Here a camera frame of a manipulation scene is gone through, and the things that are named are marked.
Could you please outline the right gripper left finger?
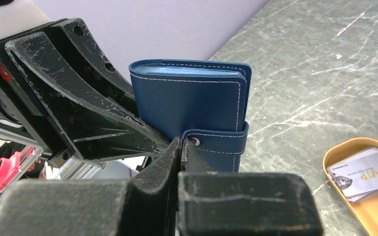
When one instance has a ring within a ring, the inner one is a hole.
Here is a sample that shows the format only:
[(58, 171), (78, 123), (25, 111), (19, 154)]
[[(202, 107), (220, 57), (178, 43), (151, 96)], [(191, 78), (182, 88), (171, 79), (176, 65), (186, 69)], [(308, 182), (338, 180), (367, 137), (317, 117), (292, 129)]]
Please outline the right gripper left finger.
[(0, 196), (0, 236), (172, 236), (183, 141), (131, 179), (22, 180)]

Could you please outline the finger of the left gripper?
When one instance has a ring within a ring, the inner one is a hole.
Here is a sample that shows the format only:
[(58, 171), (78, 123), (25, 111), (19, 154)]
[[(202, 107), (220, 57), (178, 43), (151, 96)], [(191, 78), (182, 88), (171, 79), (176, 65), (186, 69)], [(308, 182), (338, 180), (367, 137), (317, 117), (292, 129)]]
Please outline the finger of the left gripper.
[(85, 160), (114, 160), (140, 155), (158, 156), (170, 141), (139, 116), (106, 98), (85, 82), (84, 133), (78, 143)]
[(54, 22), (45, 33), (74, 71), (93, 89), (138, 116), (134, 92), (96, 43), (84, 20)]

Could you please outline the navy blue card holder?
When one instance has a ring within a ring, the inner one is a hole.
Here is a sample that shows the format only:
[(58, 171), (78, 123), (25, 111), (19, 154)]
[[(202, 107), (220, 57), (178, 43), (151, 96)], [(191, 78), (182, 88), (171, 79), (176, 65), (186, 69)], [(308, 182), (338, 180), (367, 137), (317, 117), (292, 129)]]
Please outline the navy blue card holder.
[(245, 152), (252, 69), (236, 62), (144, 59), (128, 67), (138, 114), (164, 136), (195, 142), (218, 172), (238, 172)]

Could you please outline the orange oval tray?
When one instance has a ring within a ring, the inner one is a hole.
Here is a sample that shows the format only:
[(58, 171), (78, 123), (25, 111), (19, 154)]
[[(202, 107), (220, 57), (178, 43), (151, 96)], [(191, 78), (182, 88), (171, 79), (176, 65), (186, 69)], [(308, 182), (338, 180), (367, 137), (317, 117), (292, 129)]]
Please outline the orange oval tray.
[(378, 140), (366, 137), (349, 139), (330, 148), (324, 155), (322, 166), (329, 182), (365, 229), (366, 233), (370, 236), (378, 236), (378, 193), (355, 203), (349, 202), (326, 169), (328, 166), (336, 164), (368, 147), (378, 148)]

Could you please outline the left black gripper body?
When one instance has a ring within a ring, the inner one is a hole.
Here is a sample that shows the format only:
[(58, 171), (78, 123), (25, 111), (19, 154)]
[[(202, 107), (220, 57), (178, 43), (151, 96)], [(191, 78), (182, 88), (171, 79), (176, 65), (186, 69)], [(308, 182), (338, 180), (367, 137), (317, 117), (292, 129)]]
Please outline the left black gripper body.
[(85, 58), (79, 50), (84, 41), (84, 23), (0, 34), (2, 115), (21, 123), (56, 166), (85, 158), (78, 143), (84, 133)]

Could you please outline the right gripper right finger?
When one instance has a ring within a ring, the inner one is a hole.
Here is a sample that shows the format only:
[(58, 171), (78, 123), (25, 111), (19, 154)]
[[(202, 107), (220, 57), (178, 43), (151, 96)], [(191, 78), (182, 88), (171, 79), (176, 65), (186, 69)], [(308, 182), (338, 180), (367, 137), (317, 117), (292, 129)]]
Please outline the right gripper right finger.
[(178, 174), (177, 228), (183, 236), (321, 236), (304, 179), (290, 173), (213, 170), (185, 139)]

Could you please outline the silver VIP card stack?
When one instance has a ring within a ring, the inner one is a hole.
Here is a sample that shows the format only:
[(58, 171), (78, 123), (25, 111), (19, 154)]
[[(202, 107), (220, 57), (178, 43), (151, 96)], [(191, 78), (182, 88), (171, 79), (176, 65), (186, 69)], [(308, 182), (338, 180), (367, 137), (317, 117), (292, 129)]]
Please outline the silver VIP card stack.
[(326, 168), (350, 202), (378, 193), (378, 148), (370, 147)]

